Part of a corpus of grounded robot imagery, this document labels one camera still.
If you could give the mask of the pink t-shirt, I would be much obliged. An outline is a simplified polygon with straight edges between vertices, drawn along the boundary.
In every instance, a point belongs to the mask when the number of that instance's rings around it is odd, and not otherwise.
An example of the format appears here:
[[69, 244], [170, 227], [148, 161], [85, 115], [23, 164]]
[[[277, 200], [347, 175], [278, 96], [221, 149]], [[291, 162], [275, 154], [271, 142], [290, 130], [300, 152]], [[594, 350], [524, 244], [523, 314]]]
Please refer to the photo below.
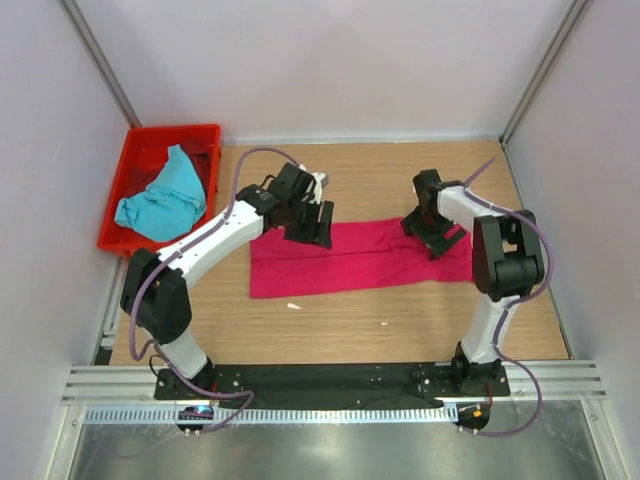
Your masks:
[[284, 238], [271, 230], [250, 243], [249, 297], [272, 299], [410, 285], [471, 283], [472, 247], [465, 233], [437, 259], [401, 220], [335, 223], [332, 247]]

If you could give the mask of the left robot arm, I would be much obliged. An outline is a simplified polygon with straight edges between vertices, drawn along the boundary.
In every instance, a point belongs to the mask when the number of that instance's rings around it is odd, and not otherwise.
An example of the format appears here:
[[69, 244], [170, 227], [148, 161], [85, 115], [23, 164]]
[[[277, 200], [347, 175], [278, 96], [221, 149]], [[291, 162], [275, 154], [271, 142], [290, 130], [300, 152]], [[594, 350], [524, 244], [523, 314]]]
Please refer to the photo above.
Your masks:
[[215, 367], [191, 331], [192, 287], [239, 247], [272, 229], [285, 239], [329, 249], [334, 204], [323, 199], [327, 174], [285, 164], [266, 185], [234, 188], [213, 220], [157, 252], [130, 258], [120, 299], [130, 330], [143, 330], [169, 364], [178, 389], [199, 400], [213, 392]]

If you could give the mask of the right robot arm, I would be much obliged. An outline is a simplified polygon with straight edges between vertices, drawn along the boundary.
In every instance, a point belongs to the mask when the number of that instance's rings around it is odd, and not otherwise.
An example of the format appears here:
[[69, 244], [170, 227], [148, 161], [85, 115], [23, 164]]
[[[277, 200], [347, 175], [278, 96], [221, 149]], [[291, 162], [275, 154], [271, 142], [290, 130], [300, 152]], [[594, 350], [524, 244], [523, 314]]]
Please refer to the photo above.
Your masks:
[[420, 171], [412, 183], [418, 205], [401, 221], [404, 233], [419, 239], [433, 260], [470, 235], [472, 280], [480, 293], [450, 364], [425, 379], [443, 380], [447, 393], [480, 396], [500, 381], [502, 358], [496, 350], [518, 302], [545, 279], [537, 220], [529, 210], [510, 210], [478, 197], [467, 182], [445, 182], [435, 169]]

